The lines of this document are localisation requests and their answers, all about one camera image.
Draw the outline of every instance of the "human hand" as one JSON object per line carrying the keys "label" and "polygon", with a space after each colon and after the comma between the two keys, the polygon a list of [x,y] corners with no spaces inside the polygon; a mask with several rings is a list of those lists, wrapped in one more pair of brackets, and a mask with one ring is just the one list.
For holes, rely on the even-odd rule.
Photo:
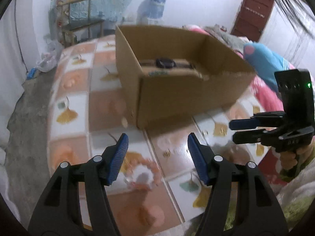
{"label": "human hand", "polygon": [[314,141],[312,140],[309,145],[298,148],[296,154],[291,151],[280,153],[281,166],[285,170],[290,170],[293,168],[298,163],[296,160],[296,155],[300,156],[300,163],[303,164],[310,157],[313,147]]}

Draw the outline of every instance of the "open cardboard box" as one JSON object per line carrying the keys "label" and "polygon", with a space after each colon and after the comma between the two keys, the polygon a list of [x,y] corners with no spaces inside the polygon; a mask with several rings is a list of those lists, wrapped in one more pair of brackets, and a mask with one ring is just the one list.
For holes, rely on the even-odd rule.
{"label": "open cardboard box", "polygon": [[[205,77],[145,72],[139,60],[186,59]],[[217,39],[161,26],[116,28],[119,78],[140,129],[173,116],[195,115],[235,103],[255,76],[252,67]]]}

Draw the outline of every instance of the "gray floor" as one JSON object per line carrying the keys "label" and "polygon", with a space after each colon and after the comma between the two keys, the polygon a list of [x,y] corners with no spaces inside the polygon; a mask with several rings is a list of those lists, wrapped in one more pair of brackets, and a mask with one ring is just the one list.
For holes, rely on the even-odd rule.
{"label": "gray floor", "polygon": [[9,196],[27,228],[35,205],[49,180],[46,157],[46,123],[50,89],[55,69],[27,80],[24,94],[10,118],[10,141],[5,167]]}

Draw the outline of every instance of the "bed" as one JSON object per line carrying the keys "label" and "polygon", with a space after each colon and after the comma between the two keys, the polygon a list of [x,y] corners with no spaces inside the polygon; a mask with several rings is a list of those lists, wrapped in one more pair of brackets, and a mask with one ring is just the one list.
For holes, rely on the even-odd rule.
{"label": "bed", "polygon": [[[157,164],[162,175],[156,187],[135,189],[126,183],[123,165],[117,181],[106,187],[122,235],[152,235],[179,225],[182,226],[176,228],[184,230],[185,222],[204,212],[210,188],[201,183],[194,169],[187,149],[189,133],[194,132],[216,154],[239,164],[250,160],[259,164],[268,151],[268,147],[260,144],[236,146],[231,141],[229,120],[249,118],[264,111],[252,87],[232,107],[145,131],[131,125],[127,109],[115,66],[114,35],[63,51],[49,103],[50,173],[65,160],[78,164],[102,154],[107,146],[116,143],[121,133],[126,133],[130,146],[124,165],[133,159],[148,159]],[[153,181],[153,174],[145,166],[139,166],[133,177],[142,185]],[[83,223],[91,229],[83,184],[79,190]],[[233,192],[236,200],[236,186]]]}

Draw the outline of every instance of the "red door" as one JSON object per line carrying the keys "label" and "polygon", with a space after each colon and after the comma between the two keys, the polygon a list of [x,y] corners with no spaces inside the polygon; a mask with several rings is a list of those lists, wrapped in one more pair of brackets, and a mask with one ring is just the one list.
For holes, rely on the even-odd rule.
{"label": "red door", "polygon": [[270,17],[274,0],[243,0],[231,34],[258,42]]}

